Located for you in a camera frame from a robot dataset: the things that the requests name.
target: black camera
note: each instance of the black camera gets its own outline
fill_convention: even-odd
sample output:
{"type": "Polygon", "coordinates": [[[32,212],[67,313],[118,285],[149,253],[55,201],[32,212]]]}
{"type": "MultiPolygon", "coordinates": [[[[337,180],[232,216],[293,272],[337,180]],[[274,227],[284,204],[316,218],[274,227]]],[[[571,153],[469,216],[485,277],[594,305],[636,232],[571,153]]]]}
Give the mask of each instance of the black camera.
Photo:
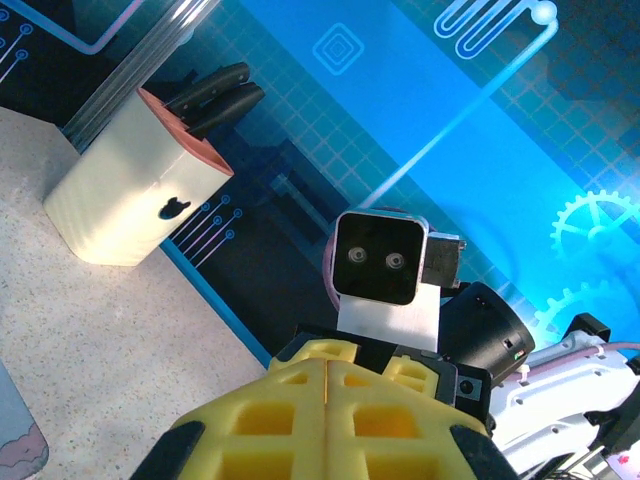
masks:
{"type": "Polygon", "coordinates": [[[399,212],[350,211],[338,218],[333,286],[341,295],[408,305],[422,279],[429,228],[399,212]]]}

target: white knife block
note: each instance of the white knife block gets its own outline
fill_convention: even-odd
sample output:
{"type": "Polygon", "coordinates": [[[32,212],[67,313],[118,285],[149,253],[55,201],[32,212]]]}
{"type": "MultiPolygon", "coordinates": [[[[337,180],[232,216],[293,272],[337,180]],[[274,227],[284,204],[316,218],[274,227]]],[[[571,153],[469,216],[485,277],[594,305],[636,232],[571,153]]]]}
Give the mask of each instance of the white knife block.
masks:
{"type": "Polygon", "coordinates": [[[145,90],[125,102],[56,186],[44,208],[69,248],[100,265],[135,266],[206,202],[233,171],[145,90]],[[172,198],[190,202],[175,218],[172,198]]]}

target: apple logo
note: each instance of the apple logo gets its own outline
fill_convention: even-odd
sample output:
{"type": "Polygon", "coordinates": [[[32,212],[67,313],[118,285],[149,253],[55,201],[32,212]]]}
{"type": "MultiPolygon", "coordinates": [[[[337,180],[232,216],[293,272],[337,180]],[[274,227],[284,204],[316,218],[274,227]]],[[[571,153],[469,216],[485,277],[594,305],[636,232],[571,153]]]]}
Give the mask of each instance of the apple logo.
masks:
{"type": "Polygon", "coordinates": [[[162,207],[162,210],[160,210],[158,217],[160,217],[162,220],[171,220],[173,218],[176,218],[190,206],[191,202],[182,203],[178,200],[178,197],[172,197],[169,199],[167,204],[162,207]]]}

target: speckled countertop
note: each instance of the speckled countertop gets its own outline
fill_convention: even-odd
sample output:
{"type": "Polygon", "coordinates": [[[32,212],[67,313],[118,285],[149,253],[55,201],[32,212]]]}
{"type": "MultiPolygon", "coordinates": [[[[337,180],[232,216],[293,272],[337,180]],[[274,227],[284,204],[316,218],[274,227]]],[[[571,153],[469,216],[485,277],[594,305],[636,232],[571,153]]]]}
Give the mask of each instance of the speckled countertop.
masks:
{"type": "Polygon", "coordinates": [[[49,443],[37,479],[127,479],[180,415],[263,369],[160,250],[130,269],[67,249],[41,202],[77,158],[0,109],[0,359],[49,443]]]}

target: gear graphic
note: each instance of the gear graphic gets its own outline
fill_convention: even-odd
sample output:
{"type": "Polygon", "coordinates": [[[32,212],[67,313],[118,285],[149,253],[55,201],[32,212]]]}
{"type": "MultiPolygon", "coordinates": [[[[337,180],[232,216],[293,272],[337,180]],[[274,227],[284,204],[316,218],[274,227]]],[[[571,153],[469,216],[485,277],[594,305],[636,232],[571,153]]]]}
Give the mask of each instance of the gear graphic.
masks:
{"type": "Polygon", "coordinates": [[[611,232],[619,228],[627,221],[636,221],[640,223],[640,204],[631,203],[631,197],[621,198],[618,192],[611,194],[605,190],[595,194],[588,192],[586,197],[576,195],[575,202],[567,202],[566,209],[558,212],[558,221],[551,225],[555,231],[551,233],[553,245],[551,248],[557,251],[558,256],[562,259],[567,258],[567,254],[563,247],[563,239],[565,235],[579,235],[585,238],[587,242],[593,242],[596,237],[601,237],[603,233],[611,232]],[[606,215],[602,215],[601,204],[614,204],[622,209],[622,212],[615,220],[610,220],[606,215]],[[582,208],[588,208],[591,217],[591,228],[582,228],[572,225],[569,222],[570,217],[582,208]]]}
{"type": "Polygon", "coordinates": [[[564,329],[569,326],[569,323],[573,317],[577,314],[589,312],[597,317],[595,311],[595,300],[616,300],[617,295],[614,289],[612,289],[606,280],[603,280],[597,286],[590,286],[588,283],[582,283],[580,290],[572,292],[570,289],[565,288],[562,291],[562,298],[555,300],[550,298],[547,300],[549,308],[542,312],[537,311],[534,314],[535,320],[530,322],[530,326],[534,331],[534,337],[536,337],[536,343],[540,342],[540,348],[547,347],[558,343],[562,339],[564,329]],[[582,308],[572,309],[572,306],[581,305],[582,308]],[[566,317],[569,314],[569,318],[558,319],[559,316],[566,317]]]}

